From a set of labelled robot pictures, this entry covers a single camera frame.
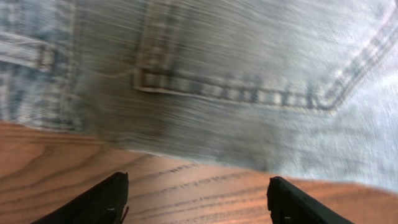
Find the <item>light blue denim shorts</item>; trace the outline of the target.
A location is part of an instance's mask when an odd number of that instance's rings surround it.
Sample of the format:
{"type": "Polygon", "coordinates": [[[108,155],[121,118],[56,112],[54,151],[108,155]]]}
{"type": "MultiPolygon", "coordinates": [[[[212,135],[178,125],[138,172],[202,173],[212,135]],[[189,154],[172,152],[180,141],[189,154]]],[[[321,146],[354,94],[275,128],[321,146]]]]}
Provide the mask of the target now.
{"type": "Polygon", "coordinates": [[[1,0],[1,119],[397,190],[396,0],[1,0]]]}

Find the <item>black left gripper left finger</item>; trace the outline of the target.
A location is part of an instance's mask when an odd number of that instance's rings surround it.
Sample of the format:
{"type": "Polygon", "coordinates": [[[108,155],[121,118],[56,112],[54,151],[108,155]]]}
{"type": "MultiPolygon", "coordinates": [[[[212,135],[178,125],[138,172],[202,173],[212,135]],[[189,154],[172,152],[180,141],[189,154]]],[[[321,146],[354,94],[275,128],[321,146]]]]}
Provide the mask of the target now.
{"type": "Polygon", "coordinates": [[[32,224],[122,224],[128,192],[128,174],[116,172],[32,224]]]}

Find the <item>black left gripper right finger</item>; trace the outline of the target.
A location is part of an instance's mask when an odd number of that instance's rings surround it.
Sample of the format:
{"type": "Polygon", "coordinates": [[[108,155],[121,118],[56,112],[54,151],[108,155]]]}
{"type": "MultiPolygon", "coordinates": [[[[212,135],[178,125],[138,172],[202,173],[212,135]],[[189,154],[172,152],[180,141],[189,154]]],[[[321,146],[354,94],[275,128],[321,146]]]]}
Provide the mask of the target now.
{"type": "Polygon", "coordinates": [[[267,207],[273,224],[353,224],[279,176],[270,178],[267,207]]]}

